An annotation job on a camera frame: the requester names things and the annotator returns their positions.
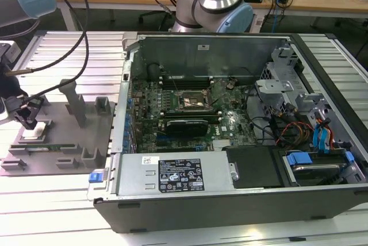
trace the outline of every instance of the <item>metal bracket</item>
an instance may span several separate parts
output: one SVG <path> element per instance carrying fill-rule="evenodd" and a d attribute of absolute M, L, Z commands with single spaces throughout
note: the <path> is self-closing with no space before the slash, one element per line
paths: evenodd
<path fill-rule="evenodd" d="M 309 112 L 323 99 L 322 94 L 299 94 L 295 99 L 299 112 Z"/>

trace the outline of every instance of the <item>blue latch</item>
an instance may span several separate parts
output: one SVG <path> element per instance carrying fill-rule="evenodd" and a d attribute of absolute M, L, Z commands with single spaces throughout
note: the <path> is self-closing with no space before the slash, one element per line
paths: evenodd
<path fill-rule="evenodd" d="M 312 159 L 307 152 L 293 152 L 287 155 L 287 161 L 291 166 L 296 164 L 312 164 Z"/>
<path fill-rule="evenodd" d="M 89 182 L 90 183 L 102 183 L 104 181 L 103 172 L 92 172 L 90 173 Z"/>
<path fill-rule="evenodd" d="M 355 160 L 354 155 L 350 151 L 345 152 L 345 155 L 346 155 L 346 158 L 349 161 L 349 163 L 354 162 L 354 160 Z"/>

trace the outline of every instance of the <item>sticker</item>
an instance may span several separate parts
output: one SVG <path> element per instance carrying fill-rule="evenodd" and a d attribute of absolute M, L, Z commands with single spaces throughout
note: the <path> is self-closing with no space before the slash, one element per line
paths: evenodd
<path fill-rule="evenodd" d="M 198 50 L 199 51 L 208 51 L 209 50 L 209 45 L 198 45 Z"/>
<path fill-rule="evenodd" d="M 160 156 L 143 156 L 142 164 L 159 164 Z"/>
<path fill-rule="evenodd" d="M 205 185 L 200 159 L 159 161 L 159 191 L 182 193 L 201 190 L 205 190 Z"/>

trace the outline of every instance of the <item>metal table surface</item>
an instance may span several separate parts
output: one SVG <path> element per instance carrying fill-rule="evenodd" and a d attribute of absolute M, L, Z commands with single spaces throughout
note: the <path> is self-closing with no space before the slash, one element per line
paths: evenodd
<path fill-rule="evenodd" d="M 91 58 L 77 80 L 85 99 L 107 95 L 117 101 L 121 79 L 123 32 L 91 32 Z M 34 67 L 58 58 L 76 41 L 78 32 L 48 32 L 36 36 L 18 68 Z M 79 70 L 84 49 L 79 47 L 57 68 L 20 77 L 26 91 L 36 93 Z M 51 101 L 64 101 L 58 92 Z M 19 125 L 0 126 L 0 159 L 14 140 Z M 0 245 L 368 245 L 368 205 L 357 206 L 333 219 L 296 221 L 166 232 L 114 233 L 87 199 L 88 175 L 0 177 Z"/>

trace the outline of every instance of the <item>gray robot arm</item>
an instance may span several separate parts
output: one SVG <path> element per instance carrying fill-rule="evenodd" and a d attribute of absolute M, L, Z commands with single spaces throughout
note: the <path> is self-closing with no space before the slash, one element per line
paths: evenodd
<path fill-rule="evenodd" d="M 253 18 L 244 0 L 177 0 L 173 32 L 244 32 Z"/>

